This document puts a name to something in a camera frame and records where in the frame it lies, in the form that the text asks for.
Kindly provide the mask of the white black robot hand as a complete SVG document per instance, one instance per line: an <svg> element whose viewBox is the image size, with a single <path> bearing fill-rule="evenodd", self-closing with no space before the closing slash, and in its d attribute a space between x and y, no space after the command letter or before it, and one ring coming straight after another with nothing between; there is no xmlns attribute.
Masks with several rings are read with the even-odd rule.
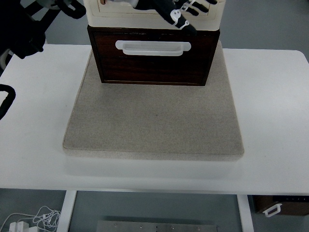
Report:
<svg viewBox="0 0 309 232"><path fill-rule="evenodd" d="M127 0L126 2L136 10L155 10L165 21L191 35L196 35L197 30L182 16L182 12L198 16L200 12L209 11L206 6L195 0Z"/></svg>

